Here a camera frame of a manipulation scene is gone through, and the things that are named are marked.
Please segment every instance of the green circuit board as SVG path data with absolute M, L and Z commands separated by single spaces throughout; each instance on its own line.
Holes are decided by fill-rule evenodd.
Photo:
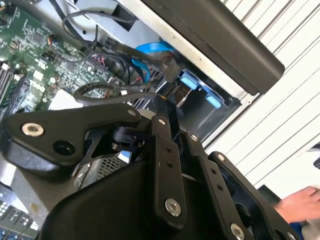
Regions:
M 114 78 L 93 59 L 80 63 L 60 60 L 48 43 L 53 35 L 44 24 L 17 7 L 0 10 L 1 114 L 8 112 L 9 107 L 13 113 L 19 109 L 47 110 L 59 90 L 72 95 L 86 83 Z M 72 61 L 84 55 L 63 39 L 55 49 Z M 90 95 L 102 97 L 104 93 L 95 90 Z

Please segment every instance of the bolt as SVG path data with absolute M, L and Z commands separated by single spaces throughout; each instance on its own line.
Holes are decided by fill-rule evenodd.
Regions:
M 140 139 L 137 144 L 138 148 L 141 148 L 143 145 L 145 145 L 145 140 Z
M 161 118 L 159 119 L 159 122 L 160 122 L 162 125 L 166 125 L 166 122 L 163 121 Z
M 288 231 L 287 234 L 291 240 L 297 240 L 291 232 Z
M 22 126 L 21 131 L 30 137 L 39 137 L 45 132 L 44 128 L 36 123 L 25 123 Z
M 219 159 L 220 161 L 222 161 L 222 162 L 225 160 L 225 157 L 222 156 L 221 154 L 218 154 L 217 157 L 218 157 L 218 159 Z
M 245 234 L 237 224 L 232 223 L 230 228 L 231 228 L 231 232 L 236 237 L 236 239 L 245 240 Z
M 165 200 L 164 203 L 166 211 L 174 217 L 178 217 L 181 214 L 181 207 L 179 203 L 173 198 Z
M 198 142 L 198 138 L 195 135 L 191 135 L 191 139 L 195 142 Z
M 130 115 L 132 115 L 132 116 L 137 116 L 137 114 L 136 114 L 134 111 L 132 111 L 132 110 L 128 110 L 128 113 L 129 113 Z

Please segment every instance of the ram slot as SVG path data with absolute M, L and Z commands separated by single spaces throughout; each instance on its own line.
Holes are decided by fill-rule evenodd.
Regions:
M 2 64 L 1 70 L 4 71 L 0 75 L 0 104 L 5 97 L 10 81 L 12 81 L 15 76 L 14 73 L 10 71 L 10 67 L 5 63 Z

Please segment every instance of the metal panel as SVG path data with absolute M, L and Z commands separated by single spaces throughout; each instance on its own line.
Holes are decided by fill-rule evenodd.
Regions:
M 281 163 L 319 141 L 320 133 L 320 0 L 263 2 L 270 5 L 265 6 L 269 13 L 257 6 L 244 24 L 284 63 L 286 72 L 207 149 L 226 153 L 252 184 L 260 185 Z M 237 9 L 250 6 L 252 2 L 242 1 Z

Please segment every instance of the finger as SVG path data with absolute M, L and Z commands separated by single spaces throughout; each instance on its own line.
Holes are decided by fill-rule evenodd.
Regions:
M 309 198 L 311 199 L 311 201 L 313 202 L 317 202 L 320 200 L 320 190 L 317 190 L 316 192 L 314 192 L 313 194 L 311 194 L 309 196 Z
M 302 189 L 302 190 L 298 191 L 297 193 L 310 196 L 310 195 L 314 194 L 317 191 L 318 191 L 317 188 L 315 188 L 313 186 L 308 186 L 305 189 Z

